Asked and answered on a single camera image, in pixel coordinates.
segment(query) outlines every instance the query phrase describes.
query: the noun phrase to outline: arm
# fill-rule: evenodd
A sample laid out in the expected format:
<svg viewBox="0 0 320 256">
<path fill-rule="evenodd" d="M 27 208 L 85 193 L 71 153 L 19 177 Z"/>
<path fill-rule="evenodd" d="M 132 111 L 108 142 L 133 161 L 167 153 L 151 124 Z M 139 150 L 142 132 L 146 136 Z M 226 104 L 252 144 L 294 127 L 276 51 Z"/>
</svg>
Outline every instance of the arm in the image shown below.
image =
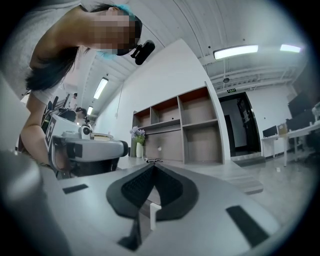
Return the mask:
<svg viewBox="0 0 320 256">
<path fill-rule="evenodd" d="M 46 105 L 31 92 L 26 107 L 30 111 L 30 116 L 22 129 L 21 140 L 25 149 L 32 157 L 48 165 L 49 157 L 45 141 L 46 135 L 41 128 L 42 116 Z M 66 166 L 66 158 L 62 153 L 56 152 L 55 161 L 60 169 Z"/>
</svg>

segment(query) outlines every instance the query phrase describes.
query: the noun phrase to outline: white desk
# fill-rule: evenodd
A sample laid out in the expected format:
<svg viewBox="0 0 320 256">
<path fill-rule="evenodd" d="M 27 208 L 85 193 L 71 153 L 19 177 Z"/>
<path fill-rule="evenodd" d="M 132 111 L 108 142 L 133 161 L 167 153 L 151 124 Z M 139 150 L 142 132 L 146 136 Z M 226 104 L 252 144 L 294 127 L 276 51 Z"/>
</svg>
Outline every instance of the white desk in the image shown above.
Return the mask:
<svg viewBox="0 0 320 256">
<path fill-rule="evenodd" d="M 294 160 L 297 161 L 298 160 L 298 156 L 297 156 L 297 151 L 298 151 L 298 143 L 297 143 L 297 138 L 298 137 L 302 137 L 302 136 L 306 136 L 308 134 L 310 134 L 310 132 L 315 131 L 317 129 L 320 129 L 320 121 L 315 122 L 314 124 L 299 129 L 299 130 L 292 130 L 289 131 L 287 134 L 284 135 L 273 135 L 270 137 L 266 137 L 266 138 L 262 138 L 262 150 L 263 150 L 263 156 L 265 156 L 265 143 L 272 143 L 272 154 L 273 154 L 273 158 L 275 157 L 275 141 L 278 139 L 282 139 L 283 140 L 283 149 L 284 149 L 284 166 L 287 166 L 287 161 L 288 161 L 288 156 L 287 156 L 287 145 L 288 145 L 288 139 L 293 138 L 294 139 Z"/>
</svg>

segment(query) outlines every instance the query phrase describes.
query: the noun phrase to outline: white ceiling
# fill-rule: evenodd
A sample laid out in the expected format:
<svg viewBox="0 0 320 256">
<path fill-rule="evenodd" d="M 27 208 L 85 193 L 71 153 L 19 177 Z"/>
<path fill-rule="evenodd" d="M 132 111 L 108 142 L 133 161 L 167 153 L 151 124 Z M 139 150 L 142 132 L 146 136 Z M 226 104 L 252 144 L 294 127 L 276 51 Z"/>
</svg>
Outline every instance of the white ceiling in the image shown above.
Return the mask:
<svg viewBox="0 0 320 256">
<path fill-rule="evenodd" d="M 182 38 L 199 58 L 217 93 L 226 88 L 253 90 L 256 87 L 290 84 L 306 64 L 306 54 L 280 52 L 281 44 L 305 47 L 304 40 L 280 9 L 264 0 L 103 0 L 104 3 L 128 4 L 142 23 L 141 42 L 152 40 L 157 52 Z M 93 0 L 82 0 L 85 7 Z M 239 46 L 259 45 L 259 52 L 217 61 L 213 51 Z M 96 55 L 88 66 L 85 81 L 77 60 L 65 83 L 78 86 L 81 106 L 93 106 L 98 115 L 106 102 L 138 66 L 129 54 L 105 60 Z M 100 98 L 94 93 L 102 77 L 109 82 Z M 224 84 L 224 77 L 230 82 Z"/>
</svg>

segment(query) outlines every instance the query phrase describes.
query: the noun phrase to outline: office chair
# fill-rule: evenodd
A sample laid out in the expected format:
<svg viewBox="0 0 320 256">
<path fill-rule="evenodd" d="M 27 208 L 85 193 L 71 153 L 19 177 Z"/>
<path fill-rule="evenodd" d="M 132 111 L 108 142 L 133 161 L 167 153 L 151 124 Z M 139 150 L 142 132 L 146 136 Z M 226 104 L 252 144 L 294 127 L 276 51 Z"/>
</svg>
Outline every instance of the office chair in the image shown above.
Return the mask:
<svg viewBox="0 0 320 256">
<path fill-rule="evenodd" d="M 313 158 L 320 158 L 320 131 L 312 131 L 309 135 L 306 137 L 306 145 L 309 148 L 313 148 L 315 152 L 311 153 L 304 162 L 307 163 L 309 160 Z"/>
</svg>

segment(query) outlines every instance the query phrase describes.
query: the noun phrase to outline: woman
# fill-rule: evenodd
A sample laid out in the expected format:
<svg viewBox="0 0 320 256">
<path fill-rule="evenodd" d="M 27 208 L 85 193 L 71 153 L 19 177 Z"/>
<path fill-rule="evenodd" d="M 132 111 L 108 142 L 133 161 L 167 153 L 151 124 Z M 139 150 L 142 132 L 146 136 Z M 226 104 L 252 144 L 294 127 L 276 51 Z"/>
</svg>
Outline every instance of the woman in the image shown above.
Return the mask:
<svg viewBox="0 0 320 256">
<path fill-rule="evenodd" d="M 100 4 L 91 11 L 80 1 L 45 0 L 28 13 L 8 40 L 1 56 L 1 70 L 15 94 L 31 90 L 26 107 L 30 116 L 21 132 L 26 150 L 49 164 L 44 110 L 57 86 L 73 66 L 79 47 L 124 55 L 136 47 L 142 23 L 125 8 Z M 56 159 L 65 167 L 64 157 Z"/>
</svg>

